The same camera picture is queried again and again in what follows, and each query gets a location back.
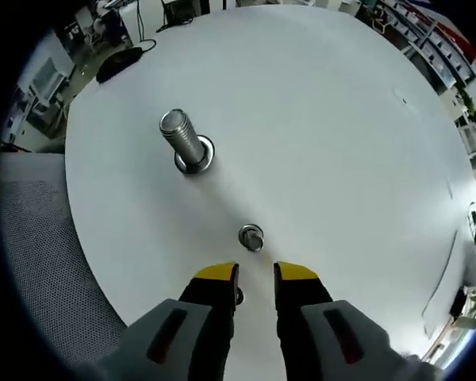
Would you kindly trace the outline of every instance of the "office chair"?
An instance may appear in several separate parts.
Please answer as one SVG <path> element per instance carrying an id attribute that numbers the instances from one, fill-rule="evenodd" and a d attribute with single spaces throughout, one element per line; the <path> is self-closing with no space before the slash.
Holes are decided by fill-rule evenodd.
<path id="1" fill-rule="evenodd" d="M 64 155 L 0 154 L 7 263 L 33 321 L 69 365 L 118 345 L 124 322 L 99 288 L 72 221 Z"/>

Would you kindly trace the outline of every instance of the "white table surface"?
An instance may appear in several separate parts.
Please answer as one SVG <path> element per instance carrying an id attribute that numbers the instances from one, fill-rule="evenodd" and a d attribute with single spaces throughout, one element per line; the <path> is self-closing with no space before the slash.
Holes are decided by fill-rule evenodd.
<path id="1" fill-rule="evenodd" d="M 422 313 L 476 201 L 465 148 L 424 77 L 372 29 L 312 7 L 212 13 L 155 38 L 134 66 L 85 87 L 67 127 L 75 227 L 125 323 L 235 260 L 245 302 L 225 378 L 283 378 L 271 261 L 287 260 L 396 350 L 423 355 Z M 204 175 L 175 168 L 158 127 L 172 108 L 216 145 Z M 260 254 L 238 242 L 246 223 L 265 232 Z"/>

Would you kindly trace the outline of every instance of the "metal bolt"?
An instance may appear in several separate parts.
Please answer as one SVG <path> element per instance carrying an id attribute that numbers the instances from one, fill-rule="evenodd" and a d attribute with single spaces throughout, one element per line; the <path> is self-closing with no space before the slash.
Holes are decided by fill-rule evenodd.
<path id="1" fill-rule="evenodd" d="M 204 171 L 215 156 L 208 137 L 197 135 L 189 117 L 181 109 L 173 109 L 160 119 L 160 132 L 175 150 L 176 167 L 183 173 Z"/>
<path id="2" fill-rule="evenodd" d="M 263 231 L 260 227 L 253 224 L 248 224 L 241 228 L 238 233 L 238 239 L 249 252 L 258 252 L 264 245 Z"/>

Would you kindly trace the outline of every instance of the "threaded bolt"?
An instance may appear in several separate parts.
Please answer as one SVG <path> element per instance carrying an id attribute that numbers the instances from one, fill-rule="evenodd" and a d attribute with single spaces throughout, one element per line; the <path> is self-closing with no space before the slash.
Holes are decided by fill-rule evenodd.
<path id="1" fill-rule="evenodd" d="M 187 167 L 201 163 L 205 157 L 205 147 L 183 110 L 173 109 L 165 114 L 160 119 L 159 127 L 167 143 L 180 155 Z"/>

